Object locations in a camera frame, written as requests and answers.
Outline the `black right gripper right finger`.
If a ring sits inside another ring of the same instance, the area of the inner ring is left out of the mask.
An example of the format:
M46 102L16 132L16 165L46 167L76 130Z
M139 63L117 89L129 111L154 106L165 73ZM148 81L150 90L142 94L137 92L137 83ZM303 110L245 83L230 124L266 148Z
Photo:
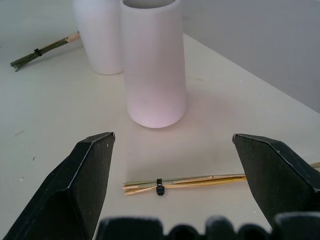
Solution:
M250 191L268 223L278 214L320 212L320 172L282 141L236 133L232 137Z

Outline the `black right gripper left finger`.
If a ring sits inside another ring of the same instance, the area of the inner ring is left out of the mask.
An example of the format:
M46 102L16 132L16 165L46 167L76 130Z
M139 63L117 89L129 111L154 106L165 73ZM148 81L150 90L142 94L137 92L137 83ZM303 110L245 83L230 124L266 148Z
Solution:
M113 132L89 136L42 182L3 240L92 240L105 201Z

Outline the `white cylindrical vase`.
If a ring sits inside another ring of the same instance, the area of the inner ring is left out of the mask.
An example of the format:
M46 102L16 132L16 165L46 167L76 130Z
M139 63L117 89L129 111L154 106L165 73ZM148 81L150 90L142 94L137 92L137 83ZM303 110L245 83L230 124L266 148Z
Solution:
M187 108L181 0L121 0L124 85L130 117L164 128Z

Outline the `white tapered vase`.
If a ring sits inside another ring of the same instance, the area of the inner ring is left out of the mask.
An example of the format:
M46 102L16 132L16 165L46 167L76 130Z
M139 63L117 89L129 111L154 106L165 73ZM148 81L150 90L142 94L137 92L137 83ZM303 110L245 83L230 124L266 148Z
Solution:
M92 69L101 75L121 73L120 0L72 0L72 7Z

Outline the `yellow stem bundle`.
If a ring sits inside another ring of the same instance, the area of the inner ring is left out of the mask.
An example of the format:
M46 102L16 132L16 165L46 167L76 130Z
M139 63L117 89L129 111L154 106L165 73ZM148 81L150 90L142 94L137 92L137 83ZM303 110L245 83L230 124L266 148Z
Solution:
M125 182L122 185L122 189L124 190L124 194L127 196L151 190L156 190L157 194L162 196L165 189L206 187L246 180L247 177L244 173L227 175L206 175L167 180L158 179L156 181Z

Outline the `green stem bundle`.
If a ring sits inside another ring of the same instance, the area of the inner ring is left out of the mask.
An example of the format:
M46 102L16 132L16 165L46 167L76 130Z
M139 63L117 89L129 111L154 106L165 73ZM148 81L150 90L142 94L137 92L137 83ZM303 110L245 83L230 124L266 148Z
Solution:
M45 47L42 47L42 48L36 48L33 50L32 53L26 55L26 56L23 56L13 62L10 63L10 66L12 68L15 69L15 72L19 71L20 69L24 68L27 64L29 64L30 62L32 62L33 60L41 57L42 55L44 55L45 53L51 51L51 50L54 50L54 49L57 49L59 47L62 47L64 45L67 45L69 43L72 43L74 41L77 41L81 38L81 35L80 33L77 31L75 33L72 33L70 35L68 35L67 37L65 38L62 38L56 42L53 42Z

